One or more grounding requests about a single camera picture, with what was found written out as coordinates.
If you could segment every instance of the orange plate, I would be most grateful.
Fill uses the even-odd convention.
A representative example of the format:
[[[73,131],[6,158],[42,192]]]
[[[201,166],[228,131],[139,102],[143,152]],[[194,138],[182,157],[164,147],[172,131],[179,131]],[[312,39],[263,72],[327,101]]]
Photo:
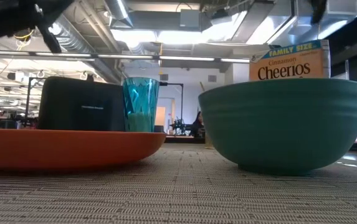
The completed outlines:
[[[1,169],[77,169],[126,164],[155,153],[165,133],[0,129]]]

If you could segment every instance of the teal bowl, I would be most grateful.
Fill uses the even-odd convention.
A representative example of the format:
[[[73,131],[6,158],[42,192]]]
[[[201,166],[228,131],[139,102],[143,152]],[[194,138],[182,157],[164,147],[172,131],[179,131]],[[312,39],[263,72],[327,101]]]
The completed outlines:
[[[298,175],[341,158],[357,138],[357,82],[238,83],[199,96],[206,132],[239,168]]]

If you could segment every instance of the person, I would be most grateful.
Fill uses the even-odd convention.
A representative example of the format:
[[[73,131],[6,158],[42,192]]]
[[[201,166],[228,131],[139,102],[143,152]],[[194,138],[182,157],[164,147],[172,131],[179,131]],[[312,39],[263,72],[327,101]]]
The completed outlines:
[[[202,113],[199,111],[196,116],[195,121],[192,123],[190,136],[194,136],[195,138],[204,138],[204,127],[203,127],[203,118]]]

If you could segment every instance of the cereal box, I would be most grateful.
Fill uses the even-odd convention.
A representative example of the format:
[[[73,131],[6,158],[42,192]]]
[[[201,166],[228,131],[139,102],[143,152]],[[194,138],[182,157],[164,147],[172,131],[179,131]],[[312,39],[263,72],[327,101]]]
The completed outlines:
[[[276,78],[330,78],[329,42],[313,40],[252,56],[250,81]]]

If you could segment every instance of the woven mat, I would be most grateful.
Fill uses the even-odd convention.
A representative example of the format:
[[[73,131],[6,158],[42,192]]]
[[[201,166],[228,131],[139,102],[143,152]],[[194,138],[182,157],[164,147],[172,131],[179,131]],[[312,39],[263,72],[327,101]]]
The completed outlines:
[[[125,167],[0,175],[0,223],[357,223],[357,165],[303,177],[239,170],[215,150],[165,144]]]

